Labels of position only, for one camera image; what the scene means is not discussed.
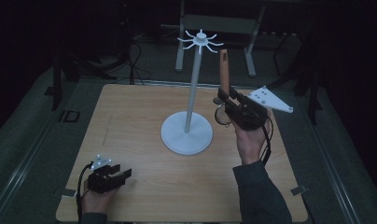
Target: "wooden handle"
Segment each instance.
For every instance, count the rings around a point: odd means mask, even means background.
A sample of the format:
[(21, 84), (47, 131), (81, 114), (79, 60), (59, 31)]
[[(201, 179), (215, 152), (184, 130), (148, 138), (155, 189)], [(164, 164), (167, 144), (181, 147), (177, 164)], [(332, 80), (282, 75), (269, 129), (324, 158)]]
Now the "wooden handle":
[(226, 49), (220, 51), (220, 88), (230, 95), (229, 55)]

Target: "tabletop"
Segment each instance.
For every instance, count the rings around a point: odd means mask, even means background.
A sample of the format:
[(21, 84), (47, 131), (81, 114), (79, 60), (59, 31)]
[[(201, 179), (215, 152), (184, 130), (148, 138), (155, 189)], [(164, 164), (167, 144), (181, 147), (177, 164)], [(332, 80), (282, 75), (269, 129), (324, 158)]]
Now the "tabletop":
[[(111, 159), (111, 165), (120, 164), (121, 171), (133, 169), (110, 205), (110, 221), (240, 222), (232, 167), (241, 161), (233, 127), (215, 121), (216, 94), (215, 88), (196, 90), (194, 112), (211, 123), (213, 138), (206, 150), (187, 156), (163, 144), (161, 125), (173, 113), (187, 110), (189, 88), (105, 85), (66, 188), (76, 189), (81, 170), (100, 154)], [(301, 196), (290, 192), (297, 181), (272, 119), (272, 155), (266, 170), (284, 196), (293, 221), (304, 221), (307, 212)], [(75, 198), (62, 197), (56, 217), (77, 220)]]

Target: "cable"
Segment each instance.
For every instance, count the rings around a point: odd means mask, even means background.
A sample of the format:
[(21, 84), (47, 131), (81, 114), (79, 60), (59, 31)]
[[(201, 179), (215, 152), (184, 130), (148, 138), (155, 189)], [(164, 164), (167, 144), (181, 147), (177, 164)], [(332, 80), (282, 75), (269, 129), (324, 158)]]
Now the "cable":
[(129, 55), (128, 57), (128, 61), (130, 62), (130, 67), (131, 67), (131, 72), (130, 72), (130, 85), (134, 85), (134, 69), (135, 69), (135, 66), (136, 66), (136, 63), (138, 62), (139, 60), (139, 57), (140, 55), (142, 54), (142, 49), (140, 48), (140, 46), (138, 44), (136, 44), (134, 41), (132, 42), (133, 45), (135, 45), (136, 47), (138, 47), (139, 49), (139, 53), (138, 55), (136, 56), (136, 59), (135, 61), (133, 62), (132, 59), (131, 59), (131, 55)]
[(86, 196), (86, 194), (90, 191), (90, 189), (91, 189), (91, 188), (88, 188), (88, 189), (86, 190), (86, 192), (83, 193), (83, 196), (81, 196), (81, 198), (84, 198), (84, 196)]
[(78, 183), (77, 183), (76, 204), (77, 204), (78, 223), (81, 223), (81, 217), (82, 217), (82, 214), (83, 214), (83, 207), (81, 206), (81, 193), (80, 193), (81, 192), (81, 180), (83, 178), (84, 172), (86, 172), (87, 169), (90, 169), (92, 164), (93, 164), (93, 162), (91, 162), (90, 164), (88, 164), (84, 167), (84, 169), (81, 171), (80, 178), (78, 179)]
[(261, 160), (263, 161), (264, 165), (267, 163), (268, 159), (271, 156), (271, 139), (272, 139), (272, 136), (273, 136), (273, 123), (272, 123), (272, 120), (271, 120), (270, 117), (268, 117), (268, 119), (270, 120), (270, 123), (271, 123), (271, 135), (270, 136), (268, 136), (268, 132), (267, 132), (265, 126), (264, 125), (261, 126), (261, 129), (263, 130), (264, 135), (265, 135), (265, 139), (267, 141), (267, 146), (264, 148), (264, 151), (261, 154)]
[(147, 70), (145, 70), (145, 69), (139, 68), (139, 67), (137, 67), (137, 66), (136, 66), (135, 68), (136, 68), (137, 70), (139, 70), (139, 71), (142, 71), (142, 72), (148, 73), (148, 77), (143, 78), (143, 79), (145, 79), (145, 80), (151, 79), (151, 77), (153, 76), (153, 74), (151, 74), (151, 72), (149, 72), (149, 71), (147, 71)]

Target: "white triangular marker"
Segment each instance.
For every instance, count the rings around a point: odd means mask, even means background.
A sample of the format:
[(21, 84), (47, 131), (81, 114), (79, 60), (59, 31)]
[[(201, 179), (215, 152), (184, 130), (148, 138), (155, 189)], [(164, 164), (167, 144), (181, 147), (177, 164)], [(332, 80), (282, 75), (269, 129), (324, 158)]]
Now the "white triangular marker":
[(285, 111), (287, 113), (293, 112), (293, 107), (285, 104), (281, 99), (279, 99), (275, 94), (267, 89), (267, 87), (262, 87), (258, 90), (251, 91), (247, 94), (247, 98), (272, 109), (277, 109)]
[(108, 160), (108, 159), (103, 158), (101, 155), (97, 155), (95, 161), (93, 162), (91, 166), (91, 169), (92, 170), (99, 169), (103, 166), (106, 166), (107, 164), (110, 164), (111, 162), (112, 160), (110, 159)]

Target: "table leg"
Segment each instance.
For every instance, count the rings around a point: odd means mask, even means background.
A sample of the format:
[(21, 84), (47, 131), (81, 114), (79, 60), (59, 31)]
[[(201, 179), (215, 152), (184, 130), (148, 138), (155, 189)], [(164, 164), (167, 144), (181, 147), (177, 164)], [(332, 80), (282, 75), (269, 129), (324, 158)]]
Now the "table leg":
[(263, 18), (264, 11), (265, 7), (262, 7), (258, 14), (258, 19), (253, 27), (252, 38), (250, 40), (250, 43), (247, 47), (244, 48), (244, 58), (246, 59), (247, 72), (250, 77), (254, 77), (256, 75), (255, 65), (253, 64), (252, 58), (252, 49), (255, 45), (256, 38), (258, 37), (258, 30), (261, 25), (261, 20)]
[[(180, 1), (180, 24), (179, 24), (179, 37), (184, 39), (185, 34), (185, 0)], [(179, 41), (177, 47), (176, 65), (175, 71), (181, 72), (183, 70), (183, 59), (185, 56), (185, 51), (183, 50), (184, 44)]]

